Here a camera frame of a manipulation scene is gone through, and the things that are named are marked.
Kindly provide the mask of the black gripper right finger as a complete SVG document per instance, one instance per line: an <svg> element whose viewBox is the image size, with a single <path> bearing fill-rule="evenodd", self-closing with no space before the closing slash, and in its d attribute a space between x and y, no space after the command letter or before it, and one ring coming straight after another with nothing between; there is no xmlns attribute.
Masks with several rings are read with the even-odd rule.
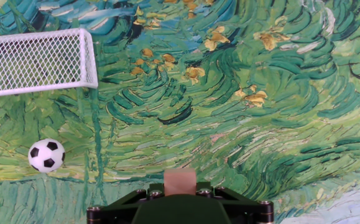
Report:
<svg viewBox="0 0 360 224"><path fill-rule="evenodd" d="M273 224L274 203L270 200L251 200L228 187L213 187L210 182L198 182L196 195L218 202L230 223Z"/></svg>

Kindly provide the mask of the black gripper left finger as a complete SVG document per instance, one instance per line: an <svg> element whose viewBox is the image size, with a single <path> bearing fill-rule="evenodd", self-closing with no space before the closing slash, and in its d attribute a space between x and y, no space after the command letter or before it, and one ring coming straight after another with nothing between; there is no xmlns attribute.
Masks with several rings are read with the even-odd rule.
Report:
<svg viewBox="0 0 360 224"><path fill-rule="evenodd" d="M150 184L148 189L136 189L117 201L107 205L93 205L87 208L87 224L104 224L132 222L136 212L143 203L163 197L165 193L163 184Z"/></svg>

